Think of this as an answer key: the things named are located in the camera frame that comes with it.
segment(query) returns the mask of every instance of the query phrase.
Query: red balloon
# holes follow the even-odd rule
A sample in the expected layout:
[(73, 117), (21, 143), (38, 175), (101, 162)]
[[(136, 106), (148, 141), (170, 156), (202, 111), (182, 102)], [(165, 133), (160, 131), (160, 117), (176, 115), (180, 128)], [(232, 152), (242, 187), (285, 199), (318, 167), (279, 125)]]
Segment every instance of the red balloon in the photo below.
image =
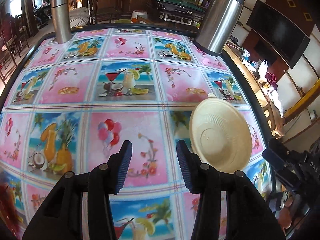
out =
[(121, 129), (122, 129), (121, 124), (119, 122), (115, 122), (115, 125), (113, 127), (113, 132), (120, 133)]
[(119, 139), (120, 139), (120, 136), (118, 133), (114, 132), (113, 133), (113, 140), (110, 142), (110, 145), (113, 146), (113, 145), (116, 145), (118, 142), (119, 142)]
[(107, 119), (104, 122), (107, 124), (108, 130), (111, 131), (113, 129), (115, 123), (111, 119)]

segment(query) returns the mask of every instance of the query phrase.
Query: stainless steel thermos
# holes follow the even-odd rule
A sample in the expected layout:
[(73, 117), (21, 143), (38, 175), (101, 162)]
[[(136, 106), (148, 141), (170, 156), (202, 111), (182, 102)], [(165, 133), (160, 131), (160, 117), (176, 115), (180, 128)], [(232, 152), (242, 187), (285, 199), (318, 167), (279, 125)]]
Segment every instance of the stainless steel thermos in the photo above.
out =
[(211, 0), (194, 44), (212, 56), (219, 56), (240, 17), (244, 0)]
[(51, 0), (51, 14), (57, 42), (65, 43), (71, 39), (68, 0)]

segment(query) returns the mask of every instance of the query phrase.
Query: person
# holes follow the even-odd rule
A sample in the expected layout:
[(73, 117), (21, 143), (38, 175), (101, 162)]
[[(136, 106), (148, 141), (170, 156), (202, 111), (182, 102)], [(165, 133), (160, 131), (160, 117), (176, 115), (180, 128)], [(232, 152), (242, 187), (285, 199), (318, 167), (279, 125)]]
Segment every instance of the person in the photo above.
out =
[[(10, 15), (10, 13), (7, 13), (4, 17), (4, 21), (3, 21), (3, 24), (1, 26), (1, 33), (3, 31), (3, 36), (4, 36), (4, 40), (5, 42), (8, 42), (13, 36), (16, 35), (16, 30), (15, 28), (12, 29), (12, 32), (11, 32), (11, 24), (10, 22), (13, 20), (13, 17), (12, 15)], [(4, 46), (4, 44), (2, 45), (2, 51), (6, 50), (7, 48)]]

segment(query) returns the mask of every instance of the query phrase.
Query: white disposable bowl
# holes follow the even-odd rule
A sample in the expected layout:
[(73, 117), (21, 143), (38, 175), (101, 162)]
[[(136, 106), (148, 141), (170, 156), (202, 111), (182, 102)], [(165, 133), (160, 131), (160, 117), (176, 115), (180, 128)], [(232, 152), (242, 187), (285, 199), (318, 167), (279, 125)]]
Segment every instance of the white disposable bowl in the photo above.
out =
[(192, 112), (189, 132), (194, 152), (218, 171), (234, 173), (250, 160), (249, 126), (238, 110), (222, 99), (199, 103)]

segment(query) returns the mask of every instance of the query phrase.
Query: coconut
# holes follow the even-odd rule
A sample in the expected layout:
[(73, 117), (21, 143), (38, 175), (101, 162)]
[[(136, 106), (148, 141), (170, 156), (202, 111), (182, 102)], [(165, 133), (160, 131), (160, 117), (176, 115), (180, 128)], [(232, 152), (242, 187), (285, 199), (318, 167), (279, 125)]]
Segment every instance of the coconut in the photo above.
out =
[(45, 158), (41, 153), (36, 153), (33, 156), (33, 162), (34, 162), (34, 164), (36, 166), (36, 169), (41, 169), (43, 167), (43, 165), (44, 165)]

